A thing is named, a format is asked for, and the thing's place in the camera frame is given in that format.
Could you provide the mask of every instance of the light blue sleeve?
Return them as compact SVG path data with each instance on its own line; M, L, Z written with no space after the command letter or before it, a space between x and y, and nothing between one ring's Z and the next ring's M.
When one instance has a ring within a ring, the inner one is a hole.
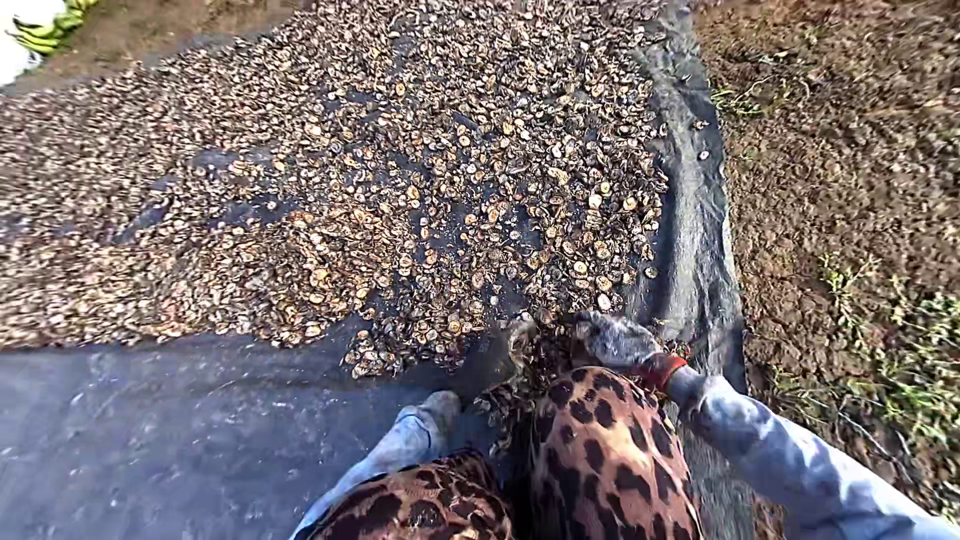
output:
M738 394L722 377L685 367L667 394L686 424L757 493L783 505L789 540L960 538L946 521L820 437Z

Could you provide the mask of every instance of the green banana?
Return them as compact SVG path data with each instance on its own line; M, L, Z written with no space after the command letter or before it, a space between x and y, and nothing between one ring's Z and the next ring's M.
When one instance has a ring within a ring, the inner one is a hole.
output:
M13 25L16 26L18 33L25 36L38 37L40 39L48 38L60 38L66 36L66 32L63 28L60 28L54 23L45 24L43 26L38 25L25 25L21 24L16 19L13 20Z
M27 39L24 39L23 36L14 36L13 39L15 39L17 43L41 55L53 54L53 52L57 50L57 45L60 45L59 43L57 43L57 45L45 45L41 43L33 43L28 41Z
M12 34L13 37L31 43L38 47L54 47L55 49L60 46L60 39L58 37L34 37L29 34Z
M17 30L20 30L21 28L39 28L42 25L34 24L32 22L23 22L22 20L14 17L13 26L15 26Z
M65 32L70 32L84 24L84 14L79 10L70 9L54 15L54 25Z
M99 0L66 0L66 7L85 12L97 5Z

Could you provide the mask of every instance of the black plastic sheet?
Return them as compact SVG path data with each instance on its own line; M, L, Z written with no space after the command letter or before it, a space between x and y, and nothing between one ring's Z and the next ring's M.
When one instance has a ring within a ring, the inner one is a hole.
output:
M660 277L641 281L628 313L666 320L665 338L689 341L697 367L743 391L716 113L685 3L668 4L649 26L665 39L636 59L668 126L653 150L670 191L655 238ZM709 124L697 130L698 120ZM163 209L144 211L139 226ZM255 209L231 211L244 217ZM127 231L115 239L130 238ZM364 324L349 319L295 350L194 336L132 349L3 353L0 539L285 538L401 407L439 388L470 397L510 375L487 336L453 377L422 364L395 379L353 380L339 359ZM468 413L453 444L486 450L496 436L484 417ZM708 537L753 537L749 488L695 437L686 433L684 442ZM509 477L518 464L497 466Z

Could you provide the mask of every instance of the hand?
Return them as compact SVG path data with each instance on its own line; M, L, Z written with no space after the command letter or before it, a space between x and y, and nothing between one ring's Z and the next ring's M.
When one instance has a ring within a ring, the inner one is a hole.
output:
M650 331L629 319L583 311L573 320L574 337L588 353L606 367L640 377L646 386L664 391L673 374L686 365L683 358L665 354Z
M573 320L574 337L606 367L634 371L661 351L654 335L629 319L581 311Z

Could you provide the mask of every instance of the grass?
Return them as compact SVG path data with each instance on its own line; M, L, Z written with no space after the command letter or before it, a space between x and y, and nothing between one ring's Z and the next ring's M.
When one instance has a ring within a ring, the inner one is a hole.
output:
M843 412L851 402L879 412L900 437L907 458L926 448L933 451L936 466L949 471L956 465L948 461L960 452L960 301L942 293L916 293L906 281L894 279L894 299L870 298L880 308L868 311L864 307L866 292L857 284L872 277L877 265L878 261L870 258L854 270L842 267L835 254L821 257L822 279L833 299L837 327L849 351L875 374L817 392L827 394L828 403L839 403L834 411L851 422ZM786 396L781 399L804 418L822 421L815 415L831 408L811 394L813 391L799 390L789 376L780 374L775 382L783 384L780 392ZM823 407L811 409L811 402ZM878 442L871 442L889 455ZM960 485L944 480L930 487L933 509L956 523Z

